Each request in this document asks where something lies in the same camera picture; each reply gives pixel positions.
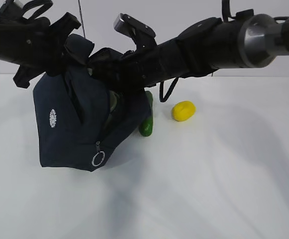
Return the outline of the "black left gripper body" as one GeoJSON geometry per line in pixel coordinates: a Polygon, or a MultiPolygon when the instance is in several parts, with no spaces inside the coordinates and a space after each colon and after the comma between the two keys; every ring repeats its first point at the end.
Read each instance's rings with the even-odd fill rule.
{"type": "Polygon", "coordinates": [[[81,26],[76,16],[65,13],[43,30],[32,32],[18,49],[15,64],[19,68],[13,81],[19,88],[27,88],[40,74],[58,73],[65,64],[65,41],[81,26]]]}

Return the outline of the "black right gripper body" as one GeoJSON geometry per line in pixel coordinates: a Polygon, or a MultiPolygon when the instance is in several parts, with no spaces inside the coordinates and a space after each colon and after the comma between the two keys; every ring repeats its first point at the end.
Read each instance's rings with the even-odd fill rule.
{"type": "Polygon", "coordinates": [[[93,78],[113,91],[133,92],[153,87],[164,81],[162,47],[163,43],[124,54],[112,48],[102,48],[90,56],[88,68],[92,70],[93,78]]]}

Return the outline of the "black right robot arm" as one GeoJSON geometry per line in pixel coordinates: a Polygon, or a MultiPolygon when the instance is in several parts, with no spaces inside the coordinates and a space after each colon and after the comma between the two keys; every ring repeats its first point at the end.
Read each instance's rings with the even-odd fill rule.
{"type": "Polygon", "coordinates": [[[131,38],[136,50],[102,48],[87,66],[94,78],[118,92],[173,78],[204,77],[220,69],[264,68],[289,55],[289,17],[278,22],[252,10],[237,13],[232,21],[207,18],[161,44],[149,26],[128,14],[118,16],[115,30],[131,38]]]}

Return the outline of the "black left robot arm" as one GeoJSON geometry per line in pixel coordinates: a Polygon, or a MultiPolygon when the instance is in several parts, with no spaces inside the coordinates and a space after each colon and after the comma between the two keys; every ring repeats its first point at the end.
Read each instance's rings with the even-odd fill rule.
{"type": "Polygon", "coordinates": [[[0,7],[0,60],[19,66],[13,77],[19,88],[41,74],[61,74],[70,60],[65,43],[81,23],[68,12],[51,23],[42,14],[52,6],[50,0],[6,0],[0,7]]]}

